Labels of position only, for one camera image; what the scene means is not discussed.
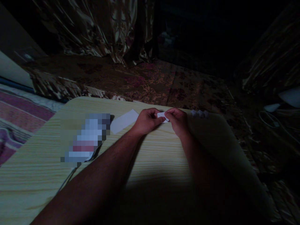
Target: striped blanket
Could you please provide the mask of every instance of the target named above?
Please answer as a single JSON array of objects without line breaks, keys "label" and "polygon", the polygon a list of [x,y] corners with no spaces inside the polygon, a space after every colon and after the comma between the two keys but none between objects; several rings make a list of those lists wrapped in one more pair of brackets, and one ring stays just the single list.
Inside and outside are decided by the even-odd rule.
[{"label": "striped blanket", "polygon": [[55,114],[45,103],[63,105],[0,85],[0,166]]}]

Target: wooden table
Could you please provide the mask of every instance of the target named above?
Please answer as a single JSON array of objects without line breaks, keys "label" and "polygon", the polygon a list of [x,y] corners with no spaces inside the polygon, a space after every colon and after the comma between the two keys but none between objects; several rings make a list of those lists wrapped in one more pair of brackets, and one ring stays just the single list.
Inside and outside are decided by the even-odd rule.
[{"label": "wooden table", "polygon": [[[70,173],[70,168],[60,167],[62,116],[110,113],[118,118],[131,109],[140,113],[142,109],[151,107],[160,111],[169,109],[141,102],[92,97],[69,101],[1,167],[1,224],[29,224],[53,198]],[[217,114],[210,114],[209,119],[189,117],[189,125],[202,144],[232,172],[247,193],[256,196],[252,198],[254,203],[266,211],[269,208],[267,195],[225,119]],[[111,133],[102,144],[100,153],[131,127],[117,135]],[[84,163],[77,173],[88,164]],[[137,219],[138,215],[142,215],[137,213],[140,210],[148,212],[149,215],[144,215],[147,218],[160,213],[176,214],[178,218],[183,218],[180,215],[192,213],[191,208],[196,204],[192,178],[180,140],[171,123],[160,125],[145,137],[124,192],[112,210],[112,215],[118,219],[124,215]]]}]

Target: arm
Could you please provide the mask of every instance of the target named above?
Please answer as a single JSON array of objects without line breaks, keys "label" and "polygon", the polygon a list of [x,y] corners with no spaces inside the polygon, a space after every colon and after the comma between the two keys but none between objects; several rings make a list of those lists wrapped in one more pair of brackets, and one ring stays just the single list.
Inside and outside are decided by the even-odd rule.
[{"label": "arm", "polygon": [[134,126],[83,169],[41,211],[32,224],[81,224],[121,187],[136,146],[165,118],[144,109]]},{"label": "arm", "polygon": [[248,220],[245,213],[252,208],[246,194],[223,165],[190,133],[187,114],[172,108],[165,112],[165,116],[181,140],[200,197],[214,218],[221,221]]}]

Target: pink striped fabric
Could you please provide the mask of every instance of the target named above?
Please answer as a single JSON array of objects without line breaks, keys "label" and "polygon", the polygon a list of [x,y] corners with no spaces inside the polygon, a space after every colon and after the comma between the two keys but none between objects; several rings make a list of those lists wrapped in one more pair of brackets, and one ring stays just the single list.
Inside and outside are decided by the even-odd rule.
[{"label": "pink striped fabric", "polygon": [[0,89],[0,166],[55,113]]}]

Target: white cable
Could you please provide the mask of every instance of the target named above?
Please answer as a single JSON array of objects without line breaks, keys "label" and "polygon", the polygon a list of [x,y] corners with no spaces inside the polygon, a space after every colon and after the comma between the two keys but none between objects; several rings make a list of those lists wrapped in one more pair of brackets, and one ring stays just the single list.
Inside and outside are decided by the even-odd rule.
[{"label": "white cable", "polygon": [[260,116],[260,113],[266,113],[270,118],[271,117],[273,117],[278,123],[279,123],[279,125],[282,127],[282,129],[291,137],[291,138],[293,138],[298,144],[300,144],[300,141],[298,141],[295,137],[293,137],[293,135],[291,135],[285,128],[284,128],[284,126],[282,125],[282,123],[274,116],[274,115],[272,115],[271,113],[269,113],[269,112],[267,112],[267,111],[260,111],[259,113],[258,113],[258,116],[259,116],[259,118],[261,119],[261,121],[262,122],[264,122],[266,125],[268,125],[269,127],[272,127],[272,128],[278,128],[278,127],[273,127],[273,126],[271,126],[270,124],[268,124],[267,122],[265,122],[263,119],[262,119],[262,117]]}]

